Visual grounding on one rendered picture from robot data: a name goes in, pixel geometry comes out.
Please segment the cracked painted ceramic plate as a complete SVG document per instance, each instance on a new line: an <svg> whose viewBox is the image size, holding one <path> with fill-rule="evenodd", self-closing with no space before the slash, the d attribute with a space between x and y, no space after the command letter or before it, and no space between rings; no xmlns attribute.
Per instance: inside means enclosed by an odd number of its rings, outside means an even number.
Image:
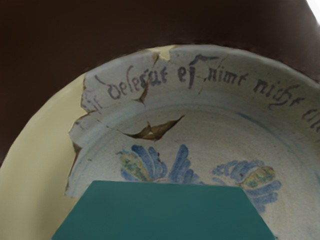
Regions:
<svg viewBox="0 0 320 240"><path fill-rule="evenodd" d="M272 240L320 240L320 83L215 45L141 50L76 78L0 168L0 240L58 240L104 182L235 188Z"/></svg>

